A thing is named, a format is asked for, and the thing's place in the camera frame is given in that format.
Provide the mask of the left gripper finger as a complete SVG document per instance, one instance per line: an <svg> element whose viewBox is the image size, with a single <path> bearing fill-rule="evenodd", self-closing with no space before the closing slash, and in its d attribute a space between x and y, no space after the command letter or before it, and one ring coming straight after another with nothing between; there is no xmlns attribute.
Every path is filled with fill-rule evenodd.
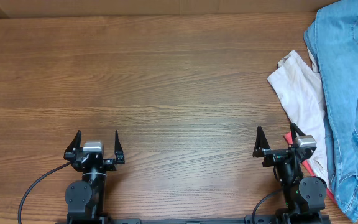
<svg viewBox="0 0 358 224"><path fill-rule="evenodd" d="M115 153L116 156L123 156L124 155L124 151L123 151L121 143L119 141L118 131L115 131L114 153Z"/></svg>
<svg viewBox="0 0 358 224"><path fill-rule="evenodd" d="M81 131L78 130L72 142L65 149L65 152L73 152L81 147Z"/></svg>

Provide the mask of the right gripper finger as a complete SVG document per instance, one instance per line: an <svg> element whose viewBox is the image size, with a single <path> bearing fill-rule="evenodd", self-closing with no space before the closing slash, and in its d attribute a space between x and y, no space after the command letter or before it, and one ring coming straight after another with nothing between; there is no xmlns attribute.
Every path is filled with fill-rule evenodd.
<svg viewBox="0 0 358 224"><path fill-rule="evenodd" d="M253 150L253 157L264 157L265 151L269 151L270 146L267 141L267 138L264 134L264 131L261 126L257 127L257 134L256 134L256 140L255 140L255 146Z"/></svg>
<svg viewBox="0 0 358 224"><path fill-rule="evenodd" d="M294 141L298 136L305 135L305 133L295 123L290 123L290 133L292 141Z"/></svg>

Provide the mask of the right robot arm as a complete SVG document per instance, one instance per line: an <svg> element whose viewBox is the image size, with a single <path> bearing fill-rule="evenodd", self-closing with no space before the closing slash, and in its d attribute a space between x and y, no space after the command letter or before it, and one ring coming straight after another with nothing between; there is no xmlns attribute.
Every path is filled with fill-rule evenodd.
<svg viewBox="0 0 358 224"><path fill-rule="evenodd" d="M320 177L305 177L301 163L307 161L316 151L316 140L306 135L295 123L290 124L293 143L286 149L272 149L261 126L257 127L253 157L264 161L263 167L273 167L273 173L280 188L260 200L250 216L251 223L262 219L266 223L330 223L325 209L327 183ZM282 193L285 208L278 209L275 214L257 216L257 209L268 199Z"/></svg>

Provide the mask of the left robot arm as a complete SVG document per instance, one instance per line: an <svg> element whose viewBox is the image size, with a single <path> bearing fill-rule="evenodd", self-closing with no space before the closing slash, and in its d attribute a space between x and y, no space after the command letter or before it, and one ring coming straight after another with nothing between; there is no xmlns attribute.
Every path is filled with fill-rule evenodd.
<svg viewBox="0 0 358 224"><path fill-rule="evenodd" d="M82 173L81 180L72 182L65 191L67 223L113 223L104 211L104 198L106 173L125 163L118 133L115 133L113 158L104 157L102 141L87 141L81 145L80 131L65 149L63 158Z"/></svg>

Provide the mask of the blue denim jeans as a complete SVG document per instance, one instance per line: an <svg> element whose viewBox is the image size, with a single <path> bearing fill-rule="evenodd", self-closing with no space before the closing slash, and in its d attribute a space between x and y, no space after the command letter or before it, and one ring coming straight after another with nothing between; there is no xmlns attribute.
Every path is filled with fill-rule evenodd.
<svg viewBox="0 0 358 224"><path fill-rule="evenodd" d="M358 221L358 0L319 9L304 33L326 103L328 180L341 211Z"/></svg>

